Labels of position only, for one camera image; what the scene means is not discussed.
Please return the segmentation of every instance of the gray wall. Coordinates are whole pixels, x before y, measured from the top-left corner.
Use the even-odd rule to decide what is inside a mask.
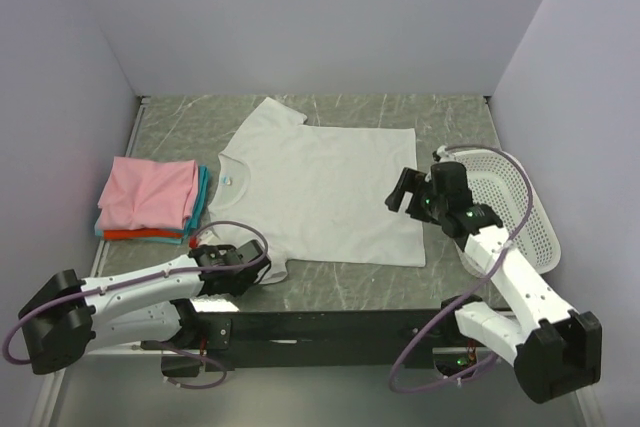
[[[142,94],[492,94],[541,0],[89,0]]]
[[[560,237],[554,285],[603,323],[611,426],[640,417],[639,33],[640,0],[544,0],[492,102]]]
[[[0,0],[0,331],[51,274],[88,273],[91,225],[133,92],[83,0]],[[24,355],[22,339],[15,354]],[[26,424],[41,378],[0,361],[2,425]]]

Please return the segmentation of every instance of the gray marble tabletop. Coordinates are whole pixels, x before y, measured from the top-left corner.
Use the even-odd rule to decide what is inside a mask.
[[[414,128],[418,169],[427,171],[431,152],[442,144],[498,145],[489,109],[481,96],[433,95],[274,95],[304,112],[308,124],[334,127]],[[143,104],[133,157],[156,161],[195,159],[211,170],[208,200],[220,171],[218,153],[264,96],[152,97]],[[203,214],[201,224],[208,220]],[[453,241],[424,226],[427,265],[423,268],[290,260],[289,276],[257,286],[231,301],[241,311],[322,311],[438,308],[440,302],[476,281],[458,258]],[[114,275],[166,262],[187,252],[145,241],[111,242],[102,275]],[[479,292],[493,307],[504,301],[492,286]]]

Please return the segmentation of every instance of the stack of folded clothes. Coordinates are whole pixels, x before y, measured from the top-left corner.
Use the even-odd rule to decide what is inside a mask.
[[[198,227],[209,170],[194,160],[153,162],[116,157],[95,225],[105,240],[180,244]]]

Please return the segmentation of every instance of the t-shirt sleeve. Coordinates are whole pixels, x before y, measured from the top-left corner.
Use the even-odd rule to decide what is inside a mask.
[[[267,97],[256,109],[245,119],[238,133],[245,129],[252,128],[282,128],[302,125],[307,120],[307,116],[297,110],[293,110],[286,105],[282,105],[277,100]]]
[[[239,154],[245,139],[256,135],[264,135],[269,129],[283,129],[302,125],[306,122],[307,116],[297,110],[293,110],[286,105],[282,105],[277,100],[267,97],[255,110],[247,117],[242,125],[233,135],[229,144],[224,149],[224,153],[229,155]]]

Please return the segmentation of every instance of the white plastic basket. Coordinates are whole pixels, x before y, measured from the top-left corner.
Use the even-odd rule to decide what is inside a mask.
[[[520,174],[513,165],[489,150],[473,149],[448,153],[467,168],[469,188],[474,202],[487,204],[500,216],[504,226],[512,232],[522,219],[527,206],[527,191]],[[533,190],[533,210],[529,221],[515,243],[539,274],[549,272],[560,262],[560,242],[551,226],[542,203]],[[472,275],[483,274],[473,260],[458,249],[464,268]]]

